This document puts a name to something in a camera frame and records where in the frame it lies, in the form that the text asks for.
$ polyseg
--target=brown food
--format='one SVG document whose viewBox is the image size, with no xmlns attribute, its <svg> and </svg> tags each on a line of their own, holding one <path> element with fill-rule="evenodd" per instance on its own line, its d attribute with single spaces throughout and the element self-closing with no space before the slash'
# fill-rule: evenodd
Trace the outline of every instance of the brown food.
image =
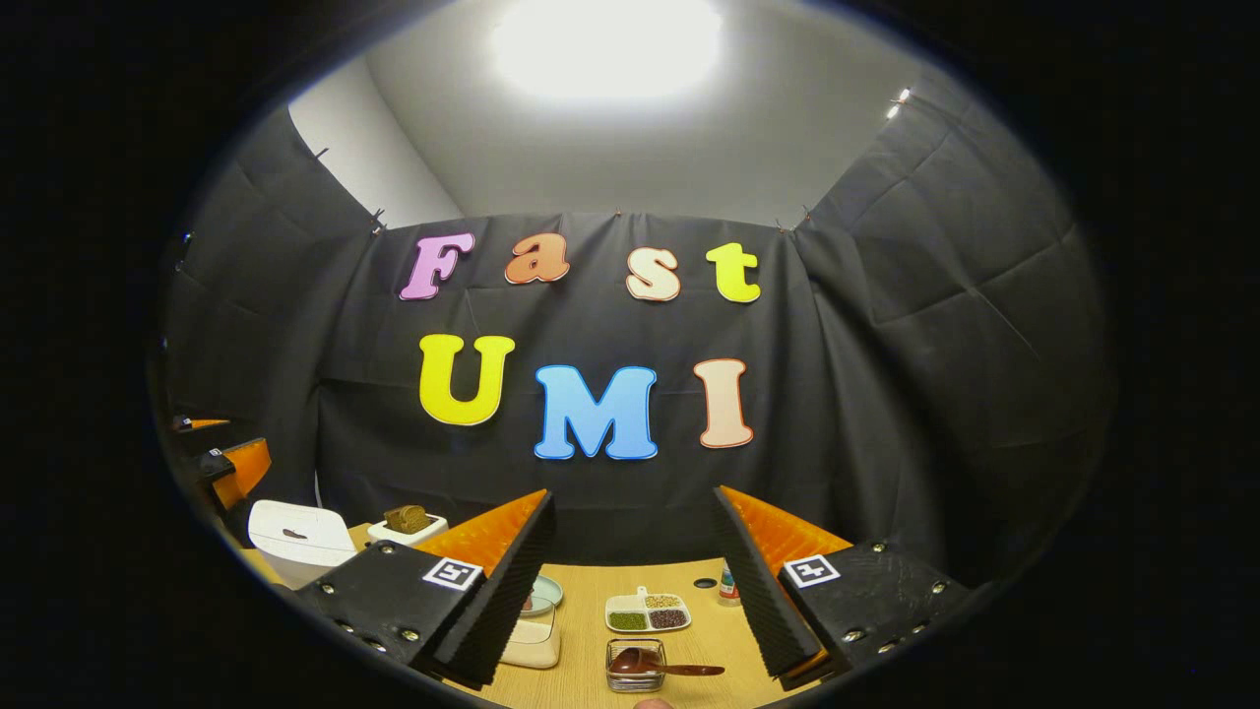
<svg viewBox="0 0 1260 709">
<path fill-rule="evenodd" d="M 403 505 L 386 513 L 386 528 L 401 534 L 416 534 L 433 524 L 420 505 Z"/>
</svg>

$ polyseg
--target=letter m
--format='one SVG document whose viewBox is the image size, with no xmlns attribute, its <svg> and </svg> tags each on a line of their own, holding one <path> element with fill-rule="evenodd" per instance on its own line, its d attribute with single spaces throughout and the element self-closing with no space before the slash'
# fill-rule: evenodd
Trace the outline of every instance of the letter m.
<svg viewBox="0 0 1260 709">
<path fill-rule="evenodd" d="M 640 461 L 656 455 L 648 428 L 648 390 L 656 382 L 656 373 L 646 368 L 617 370 L 598 403 L 573 368 L 542 368 L 534 377 L 547 398 L 543 441 L 534 447 L 534 456 L 557 461 L 572 458 L 573 446 L 566 436 L 570 428 L 587 458 L 598 453 L 610 428 L 612 442 L 605 450 L 609 458 Z"/>
</svg>

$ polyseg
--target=white tray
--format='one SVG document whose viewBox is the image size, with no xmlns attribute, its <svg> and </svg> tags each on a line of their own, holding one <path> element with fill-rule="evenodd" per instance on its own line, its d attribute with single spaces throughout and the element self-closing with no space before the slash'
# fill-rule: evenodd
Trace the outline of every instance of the white tray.
<svg viewBox="0 0 1260 709">
<path fill-rule="evenodd" d="M 368 528 L 368 538 L 372 539 L 372 542 L 393 542 L 403 547 L 416 547 L 421 542 L 435 538 L 446 531 L 447 529 L 450 529 L 446 525 L 446 518 L 438 518 L 437 515 L 430 515 L 428 513 L 426 513 L 425 516 L 427 516 L 432 521 L 428 524 L 427 528 L 420 530 L 418 533 L 402 534 L 398 531 L 393 531 L 392 529 L 389 529 L 388 523 L 381 520 L 379 523 Z"/>
<path fill-rule="evenodd" d="M 649 598 L 659 598 L 663 601 L 673 601 L 677 606 L 669 606 L 663 608 L 653 608 L 648 606 Z M 651 612 L 653 611 L 682 611 L 683 623 L 679 626 L 670 626 L 668 628 L 658 628 L 651 625 Z M 610 616 L 612 613 L 641 613 L 644 622 L 648 627 L 641 631 L 626 631 L 621 628 L 612 627 Z M 673 593 L 648 593 L 648 587 L 639 587 L 639 592 L 634 596 L 612 596 L 604 603 L 604 625 L 609 627 L 610 631 L 616 633 L 659 633 L 669 631 L 680 631 L 687 626 L 692 625 L 692 612 L 687 610 L 687 603 L 683 602 L 682 597 L 674 596 Z"/>
</svg>

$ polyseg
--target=small cup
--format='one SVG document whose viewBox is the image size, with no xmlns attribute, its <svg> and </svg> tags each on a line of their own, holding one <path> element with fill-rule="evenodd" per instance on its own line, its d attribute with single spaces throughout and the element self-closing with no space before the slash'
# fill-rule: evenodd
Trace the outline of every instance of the small cup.
<svg viewBox="0 0 1260 709">
<path fill-rule="evenodd" d="M 665 672 L 654 670 L 650 672 L 614 672 L 612 660 L 630 647 L 650 650 L 660 656 L 660 664 L 667 665 L 665 645 L 656 638 L 612 638 L 609 641 L 609 651 L 604 657 L 604 674 L 609 680 L 609 689 L 612 691 L 656 691 L 665 684 Z"/>
</svg>

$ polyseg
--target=white bowl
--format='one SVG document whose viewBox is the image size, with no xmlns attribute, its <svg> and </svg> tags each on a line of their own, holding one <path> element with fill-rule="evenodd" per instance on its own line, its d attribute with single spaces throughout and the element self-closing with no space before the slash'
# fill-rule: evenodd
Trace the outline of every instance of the white bowl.
<svg viewBox="0 0 1260 709">
<path fill-rule="evenodd" d="M 425 542 L 431 536 L 437 536 L 444 531 L 446 531 L 447 529 L 450 529 L 449 526 L 446 526 L 446 518 L 438 518 L 437 515 L 430 515 L 428 513 L 425 513 L 425 516 L 432 520 L 432 523 L 427 528 L 420 530 L 416 534 L 397 533 L 387 528 L 384 520 L 381 520 L 379 523 L 368 528 L 368 536 L 372 539 L 372 542 L 393 542 L 403 547 L 415 547 L 421 542 Z"/>
</svg>

